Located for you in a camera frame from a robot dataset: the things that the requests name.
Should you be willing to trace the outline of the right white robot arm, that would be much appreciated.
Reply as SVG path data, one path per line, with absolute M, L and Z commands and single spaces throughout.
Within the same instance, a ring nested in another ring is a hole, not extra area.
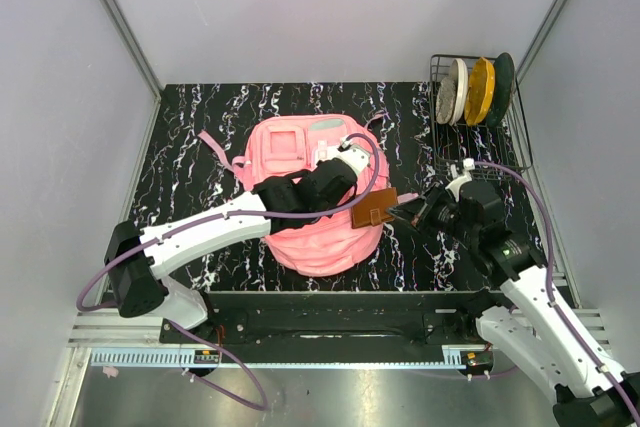
M 474 267 L 519 311 L 513 316 L 490 291 L 459 308 L 454 331 L 502 351 L 552 404 L 560 426 L 639 423 L 639 376 L 614 360 L 547 278 L 529 239 L 507 228 L 503 203 L 482 181 L 434 186 L 389 208 L 416 233 L 441 231 L 468 251 Z

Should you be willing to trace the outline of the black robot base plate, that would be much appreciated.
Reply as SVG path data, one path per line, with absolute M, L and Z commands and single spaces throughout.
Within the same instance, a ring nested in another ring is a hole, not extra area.
M 511 307 L 503 294 L 478 292 L 284 292 L 199 295 L 203 312 L 185 307 L 162 318 L 161 339 L 182 327 L 224 345 L 263 341 L 391 339 L 410 344 L 477 343 L 472 319 L 493 306 Z

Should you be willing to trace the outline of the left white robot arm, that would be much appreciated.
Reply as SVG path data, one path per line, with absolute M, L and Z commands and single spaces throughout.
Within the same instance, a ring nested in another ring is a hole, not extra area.
M 173 224 L 147 231 L 117 224 L 105 254 L 114 306 L 123 318 L 156 312 L 178 322 L 196 343 L 215 333 L 216 319 L 204 297 L 171 275 L 206 254 L 236 243 L 300 230 L 338 211 L 369 165 L 354 150 L 320 161 L 312 170 L 272 176 L 231 201 Z

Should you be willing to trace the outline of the brown leather wallet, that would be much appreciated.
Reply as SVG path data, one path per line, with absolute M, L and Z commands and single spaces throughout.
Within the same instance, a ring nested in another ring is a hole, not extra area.
M 369 192 L 351 210 L 353 229 L 376 227 L 393 220 L 389 209 L 398 204 L 398 194 L 394 187 Z

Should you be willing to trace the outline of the pink student backpack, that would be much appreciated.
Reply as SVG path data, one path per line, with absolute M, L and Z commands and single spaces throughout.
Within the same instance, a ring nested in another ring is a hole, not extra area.
M 376 155 L 356 182 L 339 178 L 333 192 L 311 184 L 316 166 L 338 153 L 349 135 L 360 146 L 376 140 L 368 126 L 337 114 L 269 118 L 254 127 L 244 155 L 233 159 L 207 132 L 198 136 L 247 191 L 276 176 L 303 185 L 302 211 L 320 212 L 322 218 L 284 218 L 285 205 L 278 201 L 269 208 L 275 214 L 274 231 L 265 242 L 285 267 L 301 275 L 324 277 L 350 269 L 376 250 L 384 223 L 353 229 L 350 210 L 369 192 L 393 187 L 384 154 Z

